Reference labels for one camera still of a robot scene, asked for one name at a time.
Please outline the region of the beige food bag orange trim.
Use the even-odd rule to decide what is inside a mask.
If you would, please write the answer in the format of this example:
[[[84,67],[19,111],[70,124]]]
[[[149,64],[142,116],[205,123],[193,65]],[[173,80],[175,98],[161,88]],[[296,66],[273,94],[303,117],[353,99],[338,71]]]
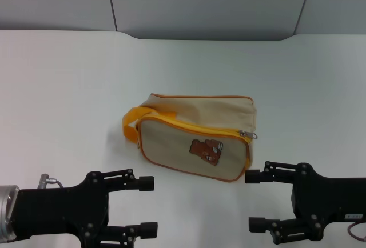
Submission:
[[[151,94],[123,116],[122,129],[155,165],[234,182],[253,161],[253,141],[238,131],[255,133],[256,117],[247,96]]]

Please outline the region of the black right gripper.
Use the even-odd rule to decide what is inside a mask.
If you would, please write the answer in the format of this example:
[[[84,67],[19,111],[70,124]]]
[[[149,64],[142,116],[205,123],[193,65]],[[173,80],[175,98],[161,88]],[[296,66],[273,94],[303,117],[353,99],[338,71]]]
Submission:
[[[245,183],[280,182],[293,185],[292,206],[297,219],[249,217],[251,233],[269,231],[276,245],[320,241],[334,222],[366,222],[366,178],[328,178],[308,163],[266,161],[263,171],[247,170]]]

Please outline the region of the left gripper metal connector plug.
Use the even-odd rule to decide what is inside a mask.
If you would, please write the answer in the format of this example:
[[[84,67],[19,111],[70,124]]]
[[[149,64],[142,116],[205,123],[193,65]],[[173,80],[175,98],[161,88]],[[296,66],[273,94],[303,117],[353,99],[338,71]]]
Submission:
[[[59,180],[50,178],[48,174],[42,174],[39,179],[38,189],[45,189],[47,188],[47,185],[58,185],[60,188],[63,188],[63,185]]]

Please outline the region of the silver zipper pull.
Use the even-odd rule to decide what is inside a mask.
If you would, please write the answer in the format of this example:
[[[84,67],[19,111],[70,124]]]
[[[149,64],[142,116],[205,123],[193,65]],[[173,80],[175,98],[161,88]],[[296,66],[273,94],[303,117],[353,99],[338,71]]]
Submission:
[[[252,142],[258,138],[258,135],[254,132],[239,130],[238,133],[247,142]]]

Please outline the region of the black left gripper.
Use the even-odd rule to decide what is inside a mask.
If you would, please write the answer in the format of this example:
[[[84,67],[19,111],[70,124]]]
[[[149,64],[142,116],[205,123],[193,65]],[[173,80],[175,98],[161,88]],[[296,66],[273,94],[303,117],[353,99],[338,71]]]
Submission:
[[[71,234],[81,248],[134,247],[137,238],[157,238],[158,223],[106,226],[108,192],[153,191],[154,177],[136,178],[132,169],[92,171],[77,186],[22,189],[13,208],[15,240],[34,235]]]

